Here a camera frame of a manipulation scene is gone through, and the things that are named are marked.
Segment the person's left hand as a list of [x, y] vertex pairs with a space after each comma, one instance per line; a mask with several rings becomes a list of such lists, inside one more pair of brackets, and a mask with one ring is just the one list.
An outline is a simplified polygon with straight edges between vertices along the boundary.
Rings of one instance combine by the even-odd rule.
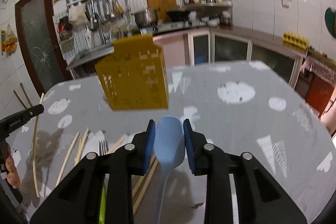
[[6, 144], [6, 150], [7, 150], [7, 158], [5, 160], [5, 165], [7, 170], [9, 171], [7, 175], [7, 181], [14, 189], [18, 189], [21, 186], [21, 181], [18, 176], [17, 169], [14, 165], [14, 159], [11, 156], [11, 149], [8, 144]]

